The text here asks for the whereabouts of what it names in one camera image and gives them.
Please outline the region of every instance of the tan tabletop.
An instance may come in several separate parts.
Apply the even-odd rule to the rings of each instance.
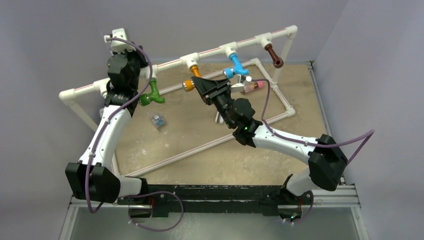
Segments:
[[[229,63],[200,64],[202,75],[229,67]],[[270,76],[275,71],[264,64]],[[256,66],[248,67],[250,75],[263,78]],[[187,67],[181,66],[161,72],[157,76],[159,89],[182,83],[191,77]],[[296,114],[271,124],[281,131],[307,137],[320,137],[325,127],[318,105],[312,79],[306,65],[287,64],[278,79],[278,86],[296,110]],[[255,90],[236,98],[248,98],[255,109],[255,119],[260,120],[267,90]],[[196,90],[176,90],[164,94],[165,103],[139,105],[126,127],[116,148],[116,158],[121,175],[126,175],[175,156],[233,130],[215,123],[216,108],[203,103]],[[271,91],[265,118],[285,112],[283,104]],[[160,131],[150,121],[155,114],[166,120]],[[144,175],[149,184],[208,184],[208,185],[281,185],[291,173],[307,166],[299,160],[263,148],[243,146],[236,140],[196,153]]]

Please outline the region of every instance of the blue pipe fitting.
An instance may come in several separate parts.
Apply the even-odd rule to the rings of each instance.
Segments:
[[[239,59],[237,58],[236,53],[232,53],[228,58],[234,64],[234,67],[232,69],[231,68],[224,69],[224,73],[225,73],[225,75],[227,76],[228,79],[233,78],[234,74],[240,74],[240,75],[248,75],[249,74],[249,70],[243,68],[242,64],[240,63]]]

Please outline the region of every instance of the pink cap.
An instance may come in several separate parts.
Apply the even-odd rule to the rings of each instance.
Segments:
[[[264,81],[257,81],[257,87],[259,89],[263,88],[264,87]]]

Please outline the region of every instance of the blue object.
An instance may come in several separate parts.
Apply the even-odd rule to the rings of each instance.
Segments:
[[[242,64],[240,63],[239,59],[237,58],[236,53],[232,53],[229,56],[229,59],[234,63],[234,67],[232,68],[233,71],[231,71],[231,68],[224,69],[225,75],[227,78],[231,79],[234,77],[234,74],[240,74],[240,75],[248,75],[249,70],[243,69]]]

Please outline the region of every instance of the small bottle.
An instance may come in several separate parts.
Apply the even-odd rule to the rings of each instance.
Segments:
[[[246,82],[244,84],[243,91],[241,91],[241,94],[247,94],[255,89],[261,89],[263,87],[264,87],[264,81]]]

